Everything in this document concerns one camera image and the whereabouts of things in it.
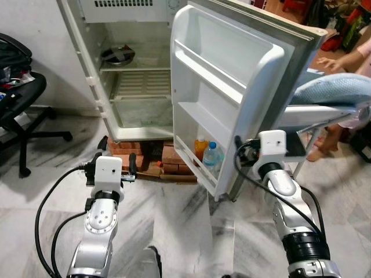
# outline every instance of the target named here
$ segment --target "black office chair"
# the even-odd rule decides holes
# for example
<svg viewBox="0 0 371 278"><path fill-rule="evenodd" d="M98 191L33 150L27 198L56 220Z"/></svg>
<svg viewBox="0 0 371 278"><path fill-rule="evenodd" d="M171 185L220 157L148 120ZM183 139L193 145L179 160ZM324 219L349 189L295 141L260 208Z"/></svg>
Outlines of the black office chair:
<svg viewBox="0 0 371 278"><path fill-rule="evenodd" d="M32 56L32 52L22 45L15 39L0 34L0 39L5 42L9 42L16 45L22 52L26 53L29 57ZM69 131L59 132L46 132L39 131L33 132L35 128L46 118L55 119L56 113L51 107L47 107L25 130L15 121L15 117L21 114L27 109L35 100L43 93L46 88L46 79L43 75L36 72L32 72L31 75L35 78L30 83L26 83L20 87L15 87L7 92L7 99L10 95L15 96L15 100L11 101L9 105L1 105L4 100L0 101L0 127L6 130L11 130L17 134L13 139L8 140L5 143L0 142L0 152L10 146L20 142L20 158L19 158L19 176L21 178L28 177L31 171L26 167L26 152L27 152L27 141L31 138L41 137L63 137L66 141L72 140L72 134Z"/></svg>

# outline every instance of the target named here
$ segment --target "water bottle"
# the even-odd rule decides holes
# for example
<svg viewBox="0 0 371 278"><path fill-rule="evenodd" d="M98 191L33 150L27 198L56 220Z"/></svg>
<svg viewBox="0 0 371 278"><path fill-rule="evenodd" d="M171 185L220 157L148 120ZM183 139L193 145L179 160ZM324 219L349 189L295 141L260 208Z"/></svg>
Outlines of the water bottle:
<svg viewBox="0 0 371 278"><path fill-rule="evenodd" d="M221 170L221 165L223 164L223 160L224 160L224 152L220 147L216 148L216 152L218 154L218 161L214 168L214 176L218 178L220 170Z"/></svg>
<svg viewBox="0 0 371 278"><path fill-rule="evenodd" d="M209 147L203 153L202 164L215 176L215 166L218 163L219 154L216 150L216 143L210 142Z"/></svg>

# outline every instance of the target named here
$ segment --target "orange juice bottle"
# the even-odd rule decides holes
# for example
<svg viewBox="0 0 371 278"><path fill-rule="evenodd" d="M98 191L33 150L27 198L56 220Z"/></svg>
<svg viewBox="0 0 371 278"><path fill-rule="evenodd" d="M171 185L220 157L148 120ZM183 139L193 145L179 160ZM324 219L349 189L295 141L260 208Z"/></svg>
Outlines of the orange juice bottle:
<svg viewBox="0 0 371 278"><path fill-rule="evenodd" d="M199 135L195 141L195 154L200 162L203 159L203 152L209 146L209 142L205 140L205 136Z"/></svg>

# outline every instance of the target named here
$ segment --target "plastic bottle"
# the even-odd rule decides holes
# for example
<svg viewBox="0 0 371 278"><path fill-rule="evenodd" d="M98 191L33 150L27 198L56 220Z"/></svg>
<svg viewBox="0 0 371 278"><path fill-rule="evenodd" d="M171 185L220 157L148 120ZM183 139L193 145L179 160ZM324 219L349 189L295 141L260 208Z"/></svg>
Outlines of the plastic bottle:
<svg viewBox="0 0 371 278"><path fill-rule="evenodd" d="M203 159L203 152L209 146L209 142L205 141L205 136L199 135L195 141L195 154L199 161Z"/></svg>
<svg viewBox="0 0 371 278"><path fill-rule="evenodd" d="M224 152L220 147L217 147L216 151L218 153L218 162L215 165L214 175L216 178L218 178L220 170L221 170L221 165L223 164L223 160L224 160Z"/></svg>
<svg viewBox="0 0 371 278"><path fill-rule="evenodd" d="M216 143L210 142L209 147L203 153L202 164L209 170L210 173L215 175L215 166L218 163L219 154L216 150Z"/></svg>

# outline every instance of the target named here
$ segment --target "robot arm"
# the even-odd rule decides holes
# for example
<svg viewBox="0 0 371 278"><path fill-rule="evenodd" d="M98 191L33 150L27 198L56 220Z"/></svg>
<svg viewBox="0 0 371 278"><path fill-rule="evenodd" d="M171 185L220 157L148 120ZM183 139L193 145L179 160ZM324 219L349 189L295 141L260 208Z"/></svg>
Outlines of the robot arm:
<svg viewBox="0 0 371 278"><path fill-rule="evenodd" d="M286 133L282 130L263 131L259 137L259 159L253 165L253 173L271 192L294 205L314 222L310 208L301 197L299 184L283 170ZM273 220L286 251L289 277L341 278L336 264L330 260L325 238L277 197L267 194L265 200L272 209Z"/></svg>
<svg viewBox="0 0 371 278"><path fill-rule="evenodd" d="M268 188L293 204L312 221L308 205L301 198L301 188L285 170L269 171L262 176ZM330 260L327 243L313 228L287 204L275 197L267 196L277 228L289 262L290 278L335 277L341 278L336 264Z"/></svg>
<svg viewBox="0 0 371 278"><path fill-rule="evenodd" d="M107 156L94 158L87 167L87 185L94 186L91 209L84 218L84 234L78 244L68 278L106 278L112 257L112 240L117 232L117 208L123 200L122 181L136 178L135 154L130 155L129 175L121 176L122 160Z"/></svg>

